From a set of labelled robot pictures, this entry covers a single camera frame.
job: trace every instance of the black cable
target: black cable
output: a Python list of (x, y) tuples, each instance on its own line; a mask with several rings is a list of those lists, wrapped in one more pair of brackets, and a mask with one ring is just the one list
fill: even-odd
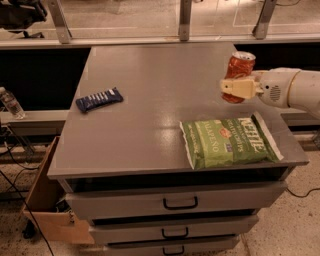
[(26, 169), (26, 168), (23, 168), (23, 169), (21, 169), (21, 170), (19, 171), (19, 173), (16, 175), (16, 177), (14, 178), (14, 180), (13, 180), (13, 182), (12, 182), (13, 185), (16, 184), (16, 181), (17, 181), (17, 179), (19, 178), (20, 174), (21, 174), (23, 171), (25, 171), (25, 170), (27, 170), (27, 169)]
[(27, 169), (27, 170), (37, 170), (37, 169), (39, 169), (40, 166), (37, 166), (37, 167), (26, 167), (26, 166), (23, 166), (23, 165), (21, 165), (20, 163), (18, 163), (18, 162), (14, 159), (14, 157), (13, 157), (13, 155), (12, 155), (12, 153), (11, 153), (11, 149), (8, 147), (6, 141), (4, 142), (4, 145), (6, 146), (6, 148), (7, 148), (7, 150), (8, 150), (8, 153), (9, 153), (12, 161), (13, 161), (15, 164), (17, 164), (17, 165), (19, 165), (20, 167), (22, 167), (22, 168), (24, 168), (24, 169)]
[(23, 200), (23, 203), (25, 204), (28, 212), (30, 213), (32, 219), (34, 220), (34, 223), (36, 224), (36, 226), (37, 226), (37, 228), (38, 228), (38, 230), (39, 230), (42, 238), (43, 238), (44, 241), (46, 242), (46, 244), (47, 244), (47, 246), (48, 246), (48, 249), (49, 249), (51, 255), (54, 256), (53, 251), (52, 251), (52, 249), (51, 249), (51, 246), (50, 246), (48, 240), (47, 240), (47, 239), (45, 238), (45, 236), (43, 235), (43, 233), (42, 233), (42, 231), (41, 231), (41, 229), (40, 229), (40, 226), (39, 226), (36, 218), (33, 216), (32, 212), (31, 212), (31, 209), (29, 208), (29, 205), (28, 205), (27, 202), (24, 200), (24, 198), (23, 198), (23, 196), (21, 195), (20, 191), (17, 189), (17, 187), (8, 179), (8, 177), (7, 177), (1, 170), (0, 170), (0, 174), (9, 182), (9, 184), (15, 189), (15, 191), (19, 194), (19, 196), (20, 196), (21, 199)]
[(316, 190), (320, 190), (320, 188), (313, 188), (313, 189), (310, 189), (308, 191), (308, 193), (306, 195), (303, 195), (303, 196), (300, 196), (300, 195), (297, 195), (295, 193), (293, 193), (289, 188), (286, 189), (288, 193), (290, 193), (292, 196), (295, 196), (295, 197), (298, 197), (298, 198), (306, 198), (312, 191), (316, 191)]
[(281, 7), (287, 7), (287, 6), (295, 6), (297, 4), (300, 3), (301, 0), (298, 0), (297, 2), (293, 3), (293, 4), (276, 4), (276, 6), (281, 6)]
[[(14, 144), (14, 145), (10, 148), (10, 150), (14, 149), (16, 146), (17, 146), (17, 144)], [(0, 157), (6, 155), (6, 154), (8, 154), (8, 153), (9, 153), (9, 150), (7, 149), (5, 152), (1, 152), (1, 153), (0, 153)]]
[(300, 3), (301, 0), (298, 0), (296, 3), (293, 3), (293, 4), (276, 4), (277, 6), (283, 6), (283, 7), (286, 7), (286, 6), (294, 6), (294, 5), (297, 5)]

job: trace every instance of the red can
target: red can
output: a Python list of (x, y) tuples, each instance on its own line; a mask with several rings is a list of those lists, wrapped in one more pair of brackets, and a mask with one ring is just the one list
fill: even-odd
[[(256, 56), (249, 52), (236, 51), (229, 60), (227, 78), (240, 78), (249, 76), (253, 70)], [(243, 98), (223, 93), (222, 98), (230, 103), (241, 103)]]

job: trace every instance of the glass panel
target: glass panel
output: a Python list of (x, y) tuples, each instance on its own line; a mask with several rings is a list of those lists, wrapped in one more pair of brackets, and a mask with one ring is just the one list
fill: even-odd
[[(194, 0), (191, 35), (252, 35), (264, 0)], [(278, 0), (268, 35), (320, 32), (320, 1)]]
[(177, 36), (180, 0), (61, 0), (73, 38)]
[(260, 0), (196, 0), (191, 35), (251, 35), (262, 6)]
[[(23, 0), (11, 0), (10, 2), (23, 2)], [(0, 40), (25, 38), (23, 31), (27, 32), (29, 36), (39, 37), (38, 33), (42, 33), (45, 39), (57, 39), (56, 29), (45, 0), (39, 2), (42, 3), (45, 12), (47, 12), (46, 21), (39, 21), (40, 18), (34, 18), (41, 15), (33, 6), (20, 5), (15, 7), (10, 2), (0, 0)], [(23, 28), (21, 24), (26, 23), (29, 25)]]
[(278, 0), (268, 34), (320, 32), (319, 0)]

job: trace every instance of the chip bag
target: chip bag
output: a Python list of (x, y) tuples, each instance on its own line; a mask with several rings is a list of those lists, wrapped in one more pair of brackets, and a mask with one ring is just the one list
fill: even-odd
[(194, 170), (283, 158), (257, 112), (247, 118), (181, 122), (180, 127)]

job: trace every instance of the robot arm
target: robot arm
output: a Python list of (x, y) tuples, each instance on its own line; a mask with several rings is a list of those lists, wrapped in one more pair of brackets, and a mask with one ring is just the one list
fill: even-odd
[(277, 68), (254, 71), (240, 79), (224, 79), (223, 93), (244, 99), (258, 96), (266, 105), (295, 108), (320, 119), (320, 72)]

